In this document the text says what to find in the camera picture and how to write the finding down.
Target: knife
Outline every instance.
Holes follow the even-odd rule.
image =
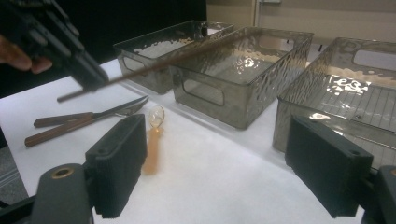
[[[60,125],[60,126],[44,131],[43,133],[38,133],[30,137],[27,137],[25,139],[25,145],[27,147],[35,146],[37,144],[48,141],[52,138],[61,136],[65,133],[70,133],[76,129],[92,124],[99,119],[104,119],[120,112],[124,116],[130,116],[136,113],[140,108],[142,108],[143,105],[148,100],[149,97],[144,96],[137,100],[133,100],[129,103],[126,103],[124,105],[119,105],[114,108],[108,109],[101,113],[87,112],[87,113],[37,119],[34,123],[35,127],[37,128],[47,127],[51,125]]]

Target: utensil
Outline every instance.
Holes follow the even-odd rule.
[[[148,121],[151,129],[148,131],[148,156],[143,164],[143,173],[145,175],[155,175],[158,164],[158,139],[163,128],[160,127],[165,119],[165,111],[160,105],[152,107],[148,114]]]
[[[72,115],[63,115],[50,118],[37,119],[34,126],[37,128],[48,127],[52,125],[60,125],[56,128],[47,130],[43,133],[38,133],[27,137],[25,139],[25,145],[32,147],[37,144],[48,141],[52,138],[58,137],[65,133],[70,133],[76,129],[82,128],[89,124],[96,122],[99,119],[104,119],[112,115],[122,114],[123,116],[129,116],[136,113],[143,105],[149,100],[148,96],[141,97],[137,100],[133,100],[124,105],[119,105],[114,108],[108,109],[101,113],[79,113]]]

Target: white tablecloth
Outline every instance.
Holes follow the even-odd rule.
[[[120,75],[117,61],[103,67],[111,77]],[[0,125],[29,195],[48,169],[83,163],[84,153],[121,118],[28,148],[24,139],[46,130],[33,126],[36,119],[101,112],[145,94],[124,83],[57,103],[59,96],[79,89],[67,77],[0,100]],[[172,91],[149,98],[139,113],[162,105],[166,114],[159,173],[140,177],[119,218],[95,216],[95,223],[361,223],[361,209],[356,217],[333,219],[272,147],[277,102],[246,131],[238,131],[178,105]]]

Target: wooden handle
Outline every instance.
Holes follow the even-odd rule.
[[[155,175],[158,165],[158,139],[163,128],[152,128],[148,132],[148,156],[143,164],[143,174]]]
[[[60,125],[60,124],[65,124],[67,121],[92,117],[92,115],[93,115],[92,112],[88,112],[88,113],[71,114],[71,115],[37,119],[33,125],[35,125],[35,127],[37,128],[48,127],[52,125]]]
[[[65,133],[70,133],[74,131],[75,129],[79,129],[81,127],[87,126],[92,123],[92,118],[91,117],[86,117],[83,119],[78,119],[78,120],[73,120],[73,121],[68,121],[66,124],[58,126],[56,128],[50,129],[48,131],[45,131],[43,133],[38,133],[33,136],[27,137],[25,139],[25,145],[27,147],[32,147],[37,144],[43,143],[45,141],[48,141],[52,138],[61,136]]]

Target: gray carpet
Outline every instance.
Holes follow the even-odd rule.
[[[8,147],[0,149],[0,201],[17,203],[27,198],[26,189]]]

